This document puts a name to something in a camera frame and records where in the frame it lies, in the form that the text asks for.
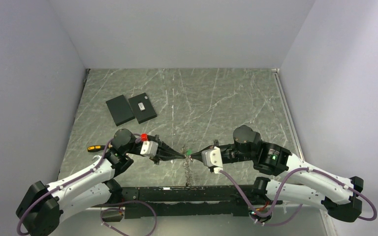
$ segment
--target robotic arm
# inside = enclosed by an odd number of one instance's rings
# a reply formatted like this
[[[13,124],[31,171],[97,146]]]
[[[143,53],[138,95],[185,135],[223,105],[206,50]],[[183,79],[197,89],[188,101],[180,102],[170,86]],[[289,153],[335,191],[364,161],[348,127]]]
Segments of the robotic arm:
[[[333,218],[354,222],[357,218],[374,220],[377,217],[373,204],[360,194],[363,180],[359,177],[344,178],[321,170],[291,153],[289,150],[261,140],[259,133],[243,125],[233,132],[233,144],[214,145],[193,153],[190,158],[203,164],[216,174],[226,175],[236,186],[241,197],[252,209],[256,219],[269,216],[277,200],[306,204],[326,210]],[[130,167],[133,160],[129,154],[149,157],[155,164],[160,161],[185,159],[186,156],[162,142],[158,135],[136,138],[127,129],[118,130],[93,164],[56,182],[44,185],[41,181],[28,189],[16,214],[20,218],[19,235],[47,236],[61,222],[89,207],[123,202],[122,188],[113,179]],[[257,177],[252,196],[272,202],[267,213],[260,213],[250,203],[237,183],[227,174],[224,164],[252,161],[259,172],[282,178],[278,182],[266,177]],[[303,185],[287,184],[292,179]],[[372,218],[360,217],[361,196],[374,209]],[[21,224],[28,230],[21,232]]]

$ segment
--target white label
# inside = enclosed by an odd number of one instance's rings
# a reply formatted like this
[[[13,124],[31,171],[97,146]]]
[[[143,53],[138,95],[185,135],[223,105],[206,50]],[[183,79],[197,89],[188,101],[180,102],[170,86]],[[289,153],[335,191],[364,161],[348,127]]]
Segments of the white label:
[[[145,110],[144,104],[142,102],[138,103],[138,106],[140,107],[140,110]]]

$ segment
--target gray wall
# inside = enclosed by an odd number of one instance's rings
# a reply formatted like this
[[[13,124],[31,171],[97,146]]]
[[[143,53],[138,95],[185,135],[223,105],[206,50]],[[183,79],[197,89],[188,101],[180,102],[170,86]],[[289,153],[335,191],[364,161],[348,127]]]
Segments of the gray wall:
[[[87,68],[279,68],[315,0],[50,0]]]
[[[0,236],[29,185],[56,179],[85,68],[46,0],[0,0]]]
[[[378,0],[317,0],[281,80],[305,158],[362,177],[378,208]],[[336,226],[341,236],[378,235],[378,219]]]

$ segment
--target red button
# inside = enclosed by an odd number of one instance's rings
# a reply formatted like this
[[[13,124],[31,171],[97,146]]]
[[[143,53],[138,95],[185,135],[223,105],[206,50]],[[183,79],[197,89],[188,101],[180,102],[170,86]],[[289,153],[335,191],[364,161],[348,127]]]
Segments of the red button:
[[[141,141],[148,141],[149,140],[149,137],[147,136],[147,134],[141,134]]]

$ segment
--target gray marble surface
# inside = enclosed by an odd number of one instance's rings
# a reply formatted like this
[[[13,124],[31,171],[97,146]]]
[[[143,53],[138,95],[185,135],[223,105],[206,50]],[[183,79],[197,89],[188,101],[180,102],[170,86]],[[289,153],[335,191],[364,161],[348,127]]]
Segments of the gray marble surface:
[[[146,92],[157,118],[116,127],[106,100]],[[159,134],[175,150],[186,145],[193,152],[212,144],[232,142],[240,125],[258,131],[262,139],[295,152],[280,93],[270,69],[92,69],[76,114],[59,178],[90,165],[87,146],[105,144],[119,128]],[[122,186],[184,186],[183,160],[154,165],[134,156],[134,164],[116,177]],[[239,184],[253,184],[259,172],[252,162],[228,164],[224,170]],[[228,185],[223,175],[202,163],[190,164],[192,185]]]

